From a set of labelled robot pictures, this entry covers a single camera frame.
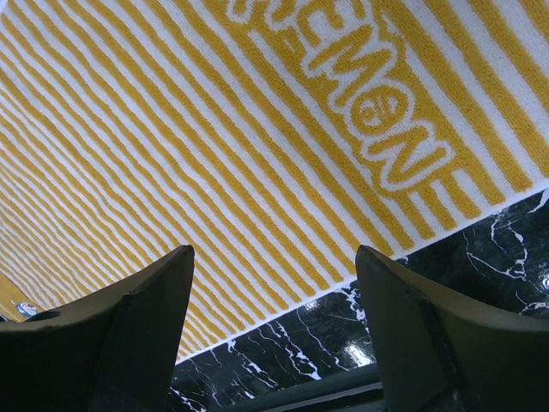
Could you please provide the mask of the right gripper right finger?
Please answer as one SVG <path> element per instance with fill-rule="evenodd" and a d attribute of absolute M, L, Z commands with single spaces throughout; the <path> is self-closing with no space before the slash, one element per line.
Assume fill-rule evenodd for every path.
<path fill-rule="evenodd" d="M 546 411 L 548 322 L 487 305 L 362 245 L 355 265 L 390 411 Z"/>

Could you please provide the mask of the yellow orange striped towel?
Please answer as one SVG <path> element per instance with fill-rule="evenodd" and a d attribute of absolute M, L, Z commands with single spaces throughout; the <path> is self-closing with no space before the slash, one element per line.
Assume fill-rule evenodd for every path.
<path fill-rule="evenodd" d="M 1 313 L 179 245 L 178 358 L 548 185 L 545 1 L 4 1 Z"/>

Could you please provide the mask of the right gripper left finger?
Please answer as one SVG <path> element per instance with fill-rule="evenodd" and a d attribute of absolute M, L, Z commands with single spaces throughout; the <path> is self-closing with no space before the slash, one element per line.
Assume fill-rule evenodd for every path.
<path fill-rule="evenodd" d="M 23 322 L 1 324 L 3 411 L 162 411 L 190 301 L 194 250 Z"/>

